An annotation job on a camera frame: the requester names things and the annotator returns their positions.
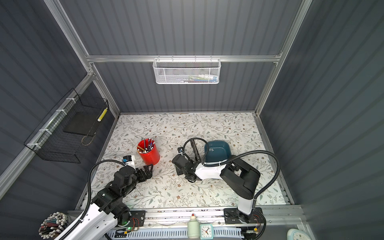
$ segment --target gray panel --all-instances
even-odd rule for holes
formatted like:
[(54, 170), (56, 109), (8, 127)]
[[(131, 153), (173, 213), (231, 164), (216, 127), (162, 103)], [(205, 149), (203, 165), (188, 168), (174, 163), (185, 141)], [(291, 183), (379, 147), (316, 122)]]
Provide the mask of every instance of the gray panel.
[(68, 0), (91, 55), (278, 54), (300, 0)]
[(45, 4), (0, 1), (0, 172), (86, 72)]
[[(83, 94), (101, 97), (94, 84)], [(80, 164), (32, 159), (0, 201), (2, 239), (41, 239), (37, 230), (47, 216), (75, 208), (113, 122), (108, 111)], [(16, 221), (23, 221), (25, 227), (21, 230)]]
[(151, 63), (96, 63), (121, 112), (254, 110), (273, 63), (222, 63), (218, 84), (157, 84)]
[(318, 239), (382, 237), (383, 8), (314, 1), (261, 114)]

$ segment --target blue plastic container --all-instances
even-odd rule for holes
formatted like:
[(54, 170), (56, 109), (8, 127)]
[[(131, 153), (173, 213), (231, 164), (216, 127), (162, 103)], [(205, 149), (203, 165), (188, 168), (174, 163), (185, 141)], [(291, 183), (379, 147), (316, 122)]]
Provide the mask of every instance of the blue plastic container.
[[(208, 142), (209, 152), (206, 156), (205, 162), (220, 162), (227, 160), (231, 156), (231, 149), (229, 144), (224, 141), (210, 141)], [(204, 153), (207, 152), (207, 145), (204, 146)]]

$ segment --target yellow connector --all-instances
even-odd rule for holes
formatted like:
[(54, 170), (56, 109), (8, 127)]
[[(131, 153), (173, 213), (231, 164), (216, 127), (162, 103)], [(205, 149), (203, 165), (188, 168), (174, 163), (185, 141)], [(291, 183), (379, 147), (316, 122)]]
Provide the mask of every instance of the yellow connector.
[(103, 113), (100, 115), (100, 117), (97, 119), (98, 122), (101, 122), (105, 114), (107, 113), (108, 108), (104, 109)]

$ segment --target red cup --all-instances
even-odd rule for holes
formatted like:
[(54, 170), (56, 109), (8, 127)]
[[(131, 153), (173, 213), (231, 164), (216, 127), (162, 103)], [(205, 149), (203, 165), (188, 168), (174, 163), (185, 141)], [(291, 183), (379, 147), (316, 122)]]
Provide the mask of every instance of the red cup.
[[(148, 143), (149, 143), (149, 139), (147, 138), (145, 139), (145, 146), (148, 146)], [(138, 146), (144, 149), (144, 140), (139, 142)], [(139, 154), (146, 165), (149, 165), (149, 164), (155, 165), (160, 160), (160, 154), (159, 154), (159, 151), (157, 150), (155, 142), (153, 142), (153, 149), (149, 153), (139, 153)]]

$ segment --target floral tabletop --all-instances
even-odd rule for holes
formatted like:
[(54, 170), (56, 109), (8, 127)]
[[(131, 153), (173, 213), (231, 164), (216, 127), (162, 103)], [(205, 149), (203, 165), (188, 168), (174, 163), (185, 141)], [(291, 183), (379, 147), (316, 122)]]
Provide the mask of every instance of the floral tabletop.
[[(145, 138), (153, 138), (160, 153), (160, 161), (154, 166), (153, 177), (139, 183), (123, 202), (130, 208), (164, 207), (214, 207), (237, 205), (238, 196), (223, 181), (205, 179), (188, 182), (184, 175), (178, 176), (172, 159), (177, 148), (192, 137), (206, 141), (224, 140), (229, 143), (234, 155), (250, 151), (265, 150), (252, 113), (199, 113), (199, 114), (138, 114), (121, 115), (113, 131), (103, 160), (121, 160), (123, 156), (135, 155), (136, 167), (144, 162), (136, 152), (137, 144)], [(196, 140), (199, 153), (204, 143)], [(188, 144), (186, 152), (193, 156)], [(264, 154), (242, 158), (261, 173), (256, 190), (266, 185), (274, 175), (269, 158)], [(119, 165), (103, 163), (92, 181), (92, 197), (113, 180)], [(275, 182), (257, 199), (257, 205), (285, 204), (278, 183)]]

